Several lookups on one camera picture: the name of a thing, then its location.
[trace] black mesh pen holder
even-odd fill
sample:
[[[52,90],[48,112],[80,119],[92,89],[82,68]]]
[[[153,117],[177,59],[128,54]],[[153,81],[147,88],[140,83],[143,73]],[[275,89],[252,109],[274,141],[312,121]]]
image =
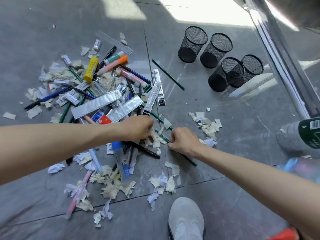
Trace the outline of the black mesh pen holder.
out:
[[[196,60],[202,46],[208,41],[206,32],[197,26],[190,26],[186,29],[185,35],[178,51],[180,60],[185,63],[192,63]]]
[[[200,61],[206,68],[214,68],[232,48],[233,43],[228,36],[224,33],[214,33],[200,56]]]
[[[209,86],[216,92],[223,92],[229,84],[241,80],[244,72],[241,61],[233,57],[224,58],[221,65],[209,77]]]
[[[263,63],[262,61],[254,55],[245,55],[241,60],[244,67],[244,74],[242,79],[230,83],[230,86],[234,88],[239,88],[251,78],[263,73]]]

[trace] orange highlighter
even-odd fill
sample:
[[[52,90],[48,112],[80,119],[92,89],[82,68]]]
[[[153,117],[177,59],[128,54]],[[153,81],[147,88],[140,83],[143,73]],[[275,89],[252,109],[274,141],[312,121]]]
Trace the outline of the orange highlighter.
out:
[[[98,75],[102,75],[104,73],[106,73],[107,71],[111,70],[112,68],[114,68],[115,66],[125,63],[128,60],[128,56],[122,56],[120,57],[118,60],[115,60],[114,62],[110,63],[109,65],[106,65],[105,67],[101,68],[97,74]]]

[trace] hand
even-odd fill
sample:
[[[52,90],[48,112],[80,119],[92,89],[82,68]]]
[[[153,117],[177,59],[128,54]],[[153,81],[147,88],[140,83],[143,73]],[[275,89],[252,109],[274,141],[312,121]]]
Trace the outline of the hand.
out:
[[[169,149],[190,157],[195,157],[197,149],[204,145],[187,127],[174,128],[171,132],[171,141],[172,143],[168,143]]]
[[[131,116],[118,125],[122,141],[138,141],[151,135],[153,119],[147,115]]]

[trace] white shoe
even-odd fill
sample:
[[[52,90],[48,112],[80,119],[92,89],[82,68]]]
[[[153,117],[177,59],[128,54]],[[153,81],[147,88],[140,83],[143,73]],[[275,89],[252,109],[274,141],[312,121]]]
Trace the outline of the white shoe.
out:
[[[170,240],[204,240],[205,221],[197,204],[186,197],[176,199],[169,213]]]

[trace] pink pen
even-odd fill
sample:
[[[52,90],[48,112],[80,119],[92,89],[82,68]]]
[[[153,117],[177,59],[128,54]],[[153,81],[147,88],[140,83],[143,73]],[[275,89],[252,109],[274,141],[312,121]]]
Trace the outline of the pink pen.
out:
[[[132,73],[128,72],[128,71],[125,70],[125,69],[122,69],[121,75],[124,76],[124,77],[126,77],[126,78],[128,78],[129,80],[135,82],[135,83],[141,84],[141,86],[142,86],[143,88],[145,88],[145,87],[148,85],[145,81],[141,80],[141,79],[138,78],[136,75],[133,75]]]
[[[72,212],[73,212],[73,209],[76,207],[76,204],[80,201],[80,197],[83,195],[85,189],[86,189],[86,184],[87,182],[89,181],[89,178],[92,174],[92,171],[91,170],[88,170],[84,179],[82,180],[82,183],[80,185],[80,187],[78,188],[73,200],[72,200],[72,203],[68,209],[68,211],[66,212],[66,214],[64,215],[64,218],[65,219],[69,219]]]
[[[114,62],[110,63],[109,65],[106,65],[105,67],[98,70],[97,74],[102,75],[102,74],[106,73],[107,71],[111,70],[112,68],[114,68],[115,66],[122,64],[122,63],[125,63],[127,60],[128,60],[128,56],[122,56],[118,60],[115,60]]]

